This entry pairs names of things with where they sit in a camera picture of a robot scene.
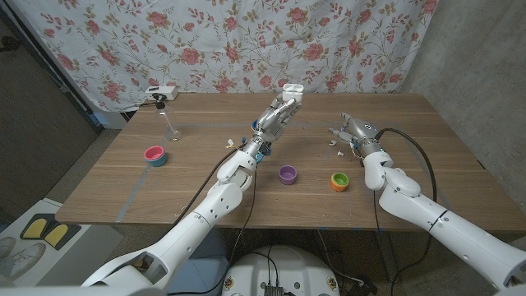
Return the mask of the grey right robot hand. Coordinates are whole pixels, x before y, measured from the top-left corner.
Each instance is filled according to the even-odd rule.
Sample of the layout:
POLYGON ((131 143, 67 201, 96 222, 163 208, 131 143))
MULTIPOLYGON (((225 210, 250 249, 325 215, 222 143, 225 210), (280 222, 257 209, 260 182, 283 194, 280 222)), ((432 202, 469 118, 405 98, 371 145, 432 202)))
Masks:
POLYGON ((330 128, 332 135, 342 142, 348 143, 360 158, 370 154, 383 151, 379 141, 376 139, 377 129, 368 121, 354 118, 348 113, 339 114, 344 123, 341 128, 330 128))

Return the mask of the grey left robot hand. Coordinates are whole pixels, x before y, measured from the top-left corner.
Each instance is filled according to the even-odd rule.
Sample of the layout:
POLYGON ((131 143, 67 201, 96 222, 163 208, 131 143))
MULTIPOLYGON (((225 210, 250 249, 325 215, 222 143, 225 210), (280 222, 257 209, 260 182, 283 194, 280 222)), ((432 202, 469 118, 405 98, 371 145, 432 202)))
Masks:
POLYGON ((242 151, 253 158, 258 153, 268 155, 273 142, 278 140, 286 125, 302 107, 301 92, 287 92, 276 95, 270 106, 256 120, 253 138, 242 151))

